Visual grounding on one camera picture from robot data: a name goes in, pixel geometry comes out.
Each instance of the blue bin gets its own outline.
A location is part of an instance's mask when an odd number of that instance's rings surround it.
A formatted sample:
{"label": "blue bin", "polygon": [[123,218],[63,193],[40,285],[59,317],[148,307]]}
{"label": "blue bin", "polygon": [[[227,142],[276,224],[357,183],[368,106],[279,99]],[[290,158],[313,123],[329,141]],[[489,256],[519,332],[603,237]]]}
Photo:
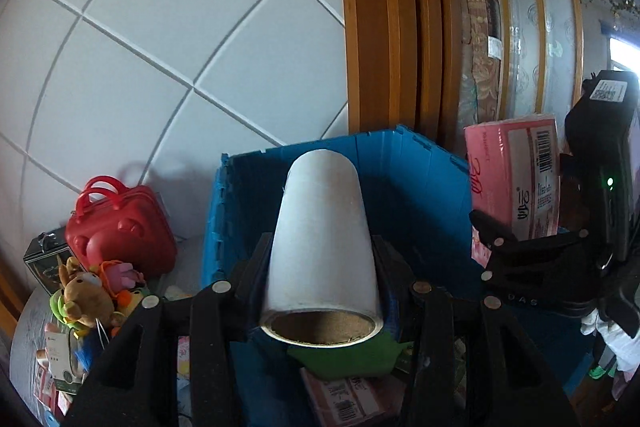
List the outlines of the blue bin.
{"label": "blue bin", "polygon": [[[251,256],[263,232],[274,232],[289,168],[314,149],[329,149],[351,160],[360,178],[370,232],[390,241],[417,278],[443,286],[455,297],[479,300],[484,296],[482,267],[470,257],[467,164],[401,125],[396,130],[223,155],[207,222],[203,287],[227,277],[237,261]],[[579,321],[540,311],[514,312],[559,380],[570,381],[592,343],[580,334]],[[269,342],[258,339],[255,352],[277,351]],[[248,351],[252,349],[232,349],[242,352],[242,367],[251,360]],[[264,365],[259,355],[253,360]],[[238,385],[242,387],[242,375]],[[254,392],[241,389],[240,394],[243,399],[255,399]]]}

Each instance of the white cloth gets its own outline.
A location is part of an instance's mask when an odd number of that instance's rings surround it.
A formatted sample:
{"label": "white cloth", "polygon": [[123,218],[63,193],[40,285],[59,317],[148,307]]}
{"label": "white cloth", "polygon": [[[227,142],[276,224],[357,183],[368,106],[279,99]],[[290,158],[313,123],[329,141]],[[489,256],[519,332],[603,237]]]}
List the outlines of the white cloth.
{"label": "white cloth", "polygon": [[625,373],[635,373],[640,365],[640,331],[634,338],[626,334],[622,328],[613,321],[603,321],[598,315],[598,310],[582,319],[580,331],[583,335],[598,330],[605,343],[613,351],[618,361],[618,370]]}

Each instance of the bright window light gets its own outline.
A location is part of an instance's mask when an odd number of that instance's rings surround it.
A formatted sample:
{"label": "bright window light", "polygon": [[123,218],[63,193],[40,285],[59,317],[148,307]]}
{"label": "bright window light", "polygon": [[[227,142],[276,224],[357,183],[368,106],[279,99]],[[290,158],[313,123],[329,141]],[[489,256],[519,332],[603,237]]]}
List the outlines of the bright window light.
{"label": "bright window light", "polygon": [[640,50],[631,44],[609,39],[611,60],[633,71],[640,78]]}

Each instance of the window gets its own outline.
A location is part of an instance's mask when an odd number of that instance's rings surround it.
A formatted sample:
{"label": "window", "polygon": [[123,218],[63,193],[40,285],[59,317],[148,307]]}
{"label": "window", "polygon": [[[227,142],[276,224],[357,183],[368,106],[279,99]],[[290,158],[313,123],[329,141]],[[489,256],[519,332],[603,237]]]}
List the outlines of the window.
{"label": "window", "polygon": [[640,78],[640,49],[618,40],[609,39],[609,68],[614,71],[633,71]]}

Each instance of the white paper roll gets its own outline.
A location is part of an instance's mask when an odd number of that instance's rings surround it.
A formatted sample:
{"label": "white paper roll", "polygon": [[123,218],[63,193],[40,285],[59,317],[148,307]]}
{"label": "white paper roll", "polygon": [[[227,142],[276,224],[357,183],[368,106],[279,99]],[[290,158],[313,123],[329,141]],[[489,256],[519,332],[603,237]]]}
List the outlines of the white paper roll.
{"label": "white paper roll", "polygon": [[260,325],[315,347],[351,346],[382,329],[358,173],[341,154],[314,150],[289,169]]}

